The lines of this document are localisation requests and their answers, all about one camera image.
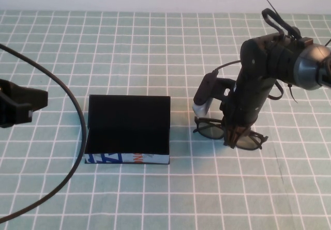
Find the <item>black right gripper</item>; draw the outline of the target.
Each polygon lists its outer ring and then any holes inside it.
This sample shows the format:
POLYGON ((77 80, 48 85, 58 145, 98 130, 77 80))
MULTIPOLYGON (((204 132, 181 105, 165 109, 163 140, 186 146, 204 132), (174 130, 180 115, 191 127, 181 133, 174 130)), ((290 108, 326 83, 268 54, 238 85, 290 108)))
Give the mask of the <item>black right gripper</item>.
POLYGON ((238 138, 250 134, 274 83, 273 78, 237 78, 223 108, 226 146, 234 149, 238 138))

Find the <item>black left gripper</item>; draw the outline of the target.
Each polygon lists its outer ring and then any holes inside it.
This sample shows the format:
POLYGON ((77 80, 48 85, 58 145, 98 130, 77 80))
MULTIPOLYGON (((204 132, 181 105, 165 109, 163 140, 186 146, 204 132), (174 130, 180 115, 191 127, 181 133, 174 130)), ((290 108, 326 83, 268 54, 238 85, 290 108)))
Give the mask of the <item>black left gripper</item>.
POLYGON ((25 124, 32 121, 33 111, 48 106, 48 92, 41 89, 21 87, 1 79, 1 128, 9 128, 14 125, 25 124), (31 108, 18 108, 16 97, 18 93, 19 103, 28 103, 31 108))

